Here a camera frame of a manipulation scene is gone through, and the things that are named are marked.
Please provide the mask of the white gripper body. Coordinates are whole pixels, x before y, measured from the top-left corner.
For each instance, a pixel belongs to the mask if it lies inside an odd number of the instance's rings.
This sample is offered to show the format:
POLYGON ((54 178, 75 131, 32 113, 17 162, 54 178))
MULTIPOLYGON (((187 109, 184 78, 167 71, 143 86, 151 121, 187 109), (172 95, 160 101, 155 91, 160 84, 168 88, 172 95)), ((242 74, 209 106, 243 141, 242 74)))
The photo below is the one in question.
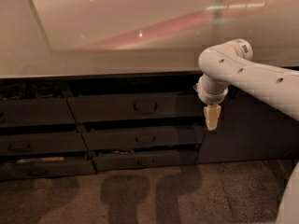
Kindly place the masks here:
POLYGON ((196 90, 200 100, 206 105, 220 104, 228 93, 228 86, 215 81, 198 82, 196 90))

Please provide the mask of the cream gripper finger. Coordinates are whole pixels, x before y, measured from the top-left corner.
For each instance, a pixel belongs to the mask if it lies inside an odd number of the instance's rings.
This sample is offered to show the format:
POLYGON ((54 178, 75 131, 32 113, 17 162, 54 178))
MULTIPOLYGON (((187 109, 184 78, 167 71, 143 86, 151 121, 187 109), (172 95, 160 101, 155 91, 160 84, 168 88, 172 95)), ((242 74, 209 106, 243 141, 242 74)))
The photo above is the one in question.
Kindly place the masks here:
POLYGON ((217 128, 220 114, 221 107, 219 105, 207 105, 204 107, 206 127, 209 131, 213 131, 217 128))

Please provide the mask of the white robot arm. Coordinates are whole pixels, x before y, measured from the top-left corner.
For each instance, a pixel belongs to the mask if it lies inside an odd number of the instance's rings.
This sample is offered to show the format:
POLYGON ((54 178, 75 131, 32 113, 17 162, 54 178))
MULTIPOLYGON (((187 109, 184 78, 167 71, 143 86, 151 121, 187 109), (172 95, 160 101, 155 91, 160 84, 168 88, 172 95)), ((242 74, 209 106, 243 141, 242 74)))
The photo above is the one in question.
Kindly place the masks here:
POLYGON ((210 47, 200 54, 198 65, 203 75, 195 89, 206 105, 204 115, 210 131, 217 128, 220 103, 231 85, 299 120, 299 72, 255 63, 252 57, 252 47, 244 39, 210 47))

